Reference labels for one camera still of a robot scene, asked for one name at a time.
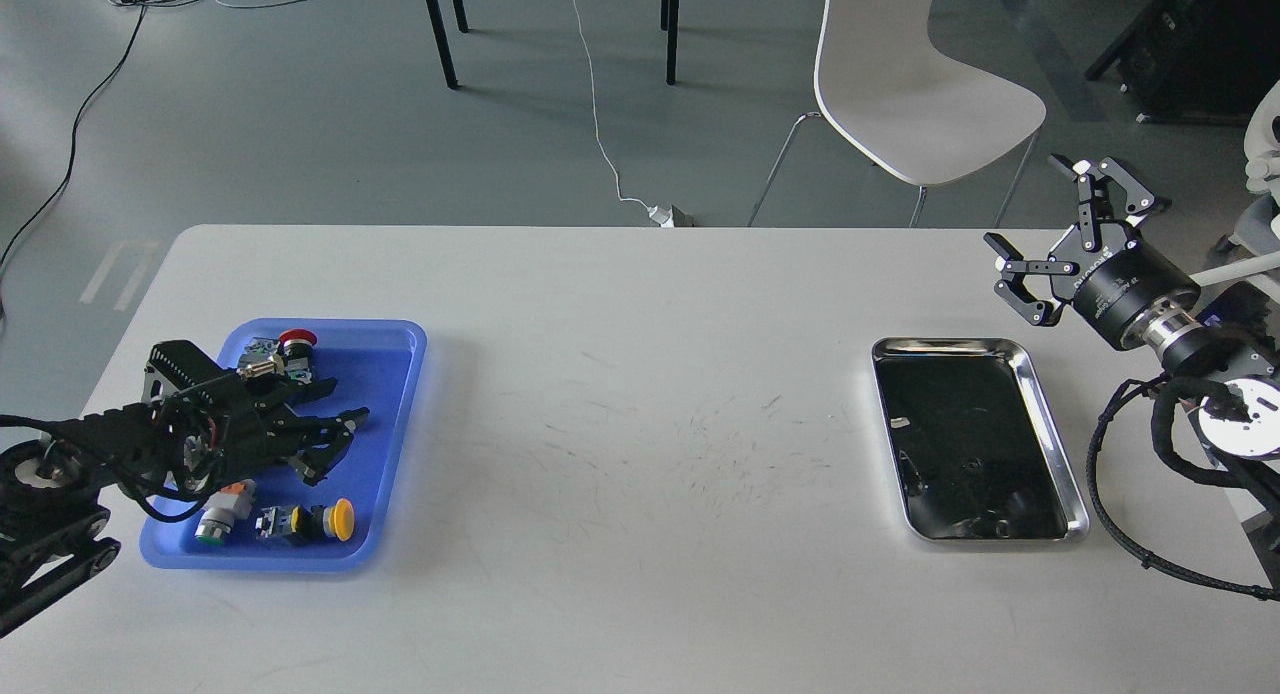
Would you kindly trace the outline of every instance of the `floor marking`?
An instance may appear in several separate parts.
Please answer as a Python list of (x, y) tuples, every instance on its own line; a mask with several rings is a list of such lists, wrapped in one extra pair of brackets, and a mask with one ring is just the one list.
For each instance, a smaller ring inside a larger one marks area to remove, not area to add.
[(111, 245), (111, 247), (106, 251), (106, 256), (102, 257), (101, 264), (97, 265), (97, 271), (93, 273), (87, 287), (84, 287), (81, 293), (82, 305), (90, 305), (93, 302), (93, 298), (97, 297), (97, 289), (102, 288), (102, 280), (106, 280), (106, 275), (111, 268), (115, 266), (116, 257), (120, 256), (120, 248), (124, 248), (124, 245), (128, 242), (128, 239), (119, 239), (119, 242)]
[(142, 256), (138, 257), (137, 266), (133, 266), (133, 274), (129, 274), (129, 280), (125, 280), (120, 298), (115, 300), (115, 311), (125, 311), (129, 307), (133, 296), (138, 293), (138, 287), (142, 286), (142, 279), (146, 278), (147, 271), (151, 271), (151, 262), (155, 261), (156, 251), (159, 250), (160, 242), (156, 239), (142, 242)]
[(155, 264), (156, 255), (160, 251), (160, 239), (119, 239), (111, 245), (106, 251), (106, 256), (97, 265), (97, 270), (90, 278), (88, 284), (84, 286), (83, 292), (81, 292), (81, 302), (90, 305), (97, 298), (99, 291), (102, 288), (108, 275), (115, 269), (115, 262), (120, 260), (120, 255), (125, 248), (141, 248), (142, 254), (138, 255), (138, 262), (133, 266), (133, 271), (129, 274), (129, 279), (124, 283), (124, 289), (120, 292), (120, 297), (115, 301), (115, 311), (125, 311), (133, 297), (137, 296), (138, 288), (142, 286), (142, 279), (146, 279), (147, 273)]

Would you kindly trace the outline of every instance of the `yellow button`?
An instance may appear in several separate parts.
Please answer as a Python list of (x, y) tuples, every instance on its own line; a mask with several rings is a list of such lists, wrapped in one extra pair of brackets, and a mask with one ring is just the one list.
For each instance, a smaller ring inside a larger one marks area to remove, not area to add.
[(356, 531), (356, 510), (347, 498), (338, 499), (338, 503), (329, 507), (325, 516), (329, 520), (326, 522), (329, 526), (325, 526), (325, 529), (333, 531), (333, 535), (339, 542), (351, 539), (351, 535)]

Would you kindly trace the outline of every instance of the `robotic arm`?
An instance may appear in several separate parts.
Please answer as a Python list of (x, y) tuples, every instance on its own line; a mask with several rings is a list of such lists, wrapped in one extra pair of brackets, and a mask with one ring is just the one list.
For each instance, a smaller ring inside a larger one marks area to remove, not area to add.
[[(110, 517), (97, 503), (101, 489), (114, 484), (151, 517), (174, 522), (268, 467), (292, 466), (315, 485), (342, 461), (369, 410), (297, 416), (291, 403), (326, 397), (337, 380), (293, 375), (289, 347), (282, 351), (221, 369), (191, 342), (161, 342), (140, 403), (67, 421), (0, 416), (0, 426), (44, 434), (0, 453), (0, 636), (115, 560), (120, 543), (97, 539)], [(148, 497), (191, 507), (165, 515)]]
[[(1027, 260), (1009, 239), (988, 232), (984, 239), (998, 255), (996, 295), (1034, 327), (1057, 324), (1061, 311), (1071, 307), (1116, 351), (1151, 347), (1165, 371), (1158, 380), (1142, 385), (1142, 392), (1158, 391), (1152, 417), (1157, 456), (1197, 484), (1248, 490), (1270, 515), (1262, 530), (1266, 548), (1280, 554), (1280, 474), (1266, 464), (1280, 458), (1280, 376), (1275, 352), (1243, 329), (1204, 325), (1189, 314), (1201, 295), (1199, 286), (1138, 232), (1143, 216), (1167, 205), (1164, 198), (1152, 195), (1111, 157), (1100, 164), (1071, 164), (1060, 156), (1052, 156), (1051, 161), (1076, 184), (1078, 220), (1044, 260)], [(1110, 187), (1124, 192), (1124, 219), (1111, 205)], [(1028, 277), (1047, 277), (1052, 301), (1033, 296), (1027, 288)], [(1117, 392), (1112, 399), (1115, 410), (1123, 406), (1116, 406), (1120, 398)], [(1219, 469), (1196, 466), (1174, 452), (1170, 428), (1178, 402), (1184, 403), (1204, 452)], [(1096, 447), (1089, 452), (1094, 508), (1101, 508), (1101, 501), (1092, 465), (1114, 414), (1108, 406), (1094, 434)], [(1143, 566), (1204, 584), (1197, 579), (1202, 575), (1164, 562), (1126, 537), (1121, 540), (1123, 533), (1117, 535), (1106, 512), (1098, 513), (1107, 531), (1139, 556)], [(1230, 583), (1213, 581), (1210, 585), (1229, 589), (1219, 584)], [(1231, 586), (1260, 599), (1280, 598), (1275, 589)]]

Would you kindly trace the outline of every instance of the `white cable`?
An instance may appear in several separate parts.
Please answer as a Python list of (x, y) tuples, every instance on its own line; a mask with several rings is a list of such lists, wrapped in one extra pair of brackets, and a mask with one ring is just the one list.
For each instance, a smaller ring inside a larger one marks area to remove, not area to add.
[(573, 0), (573, 15), (577, 18), (577, 35), (582, 40), (582, 51), (586, 52), (586, 70), (591, 78), (591, 120), (595, 123), (595, 143), (600, 147), (604, 163), (613, 170), (613, 186), (617, 188), (618, 202), (636, 202), (637, 205), (644, 206), (645, 210), (653, 213), (654, 207), (649, 206), (640, 198), (622, 196), (622, 178), (618, 175), (618, 168), (613, 166), (613, 160), (611, 160), (609, 152), (604, 151), (604, 142), (600, 141), (600, 111), (595, 104), (595, 64), (591, 61), (591, 47), (586, 46), (586, 35), (582, 33), (582, 13), (577, 9), (577, 0)]

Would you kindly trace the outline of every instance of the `white chair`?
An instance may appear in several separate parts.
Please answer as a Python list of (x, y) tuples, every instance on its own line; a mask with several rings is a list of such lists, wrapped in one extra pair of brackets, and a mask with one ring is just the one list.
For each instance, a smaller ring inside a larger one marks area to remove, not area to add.
[(1220, 239), (1216, 254), (1229, 255), (1244, 247), (1253, 255), (1244, 260), (1201, 271), (1192, 277), (1208, 287), (1230, 279), (1248, 279), (1272, 301), (1280, 302), (1280, 283), (1271, 278), (1280, 268), (1280, 82), (1262, 97), (1244, 129), (1245, 187), (1261, 195), (1235, 223), (1235, 232)]
[(823, 117), (864, 155), (919, 188), (910, 227), (933, 184), (987, 166), (1030, 137), (996, 215), (1005, 214), (1044, 120), (1036, 93), (961, 64), (929, 42), (933, 0), (827, 0), (813, 88), (822, 111), (791, 125), (751, 219), (773, 184), (796, 128)]

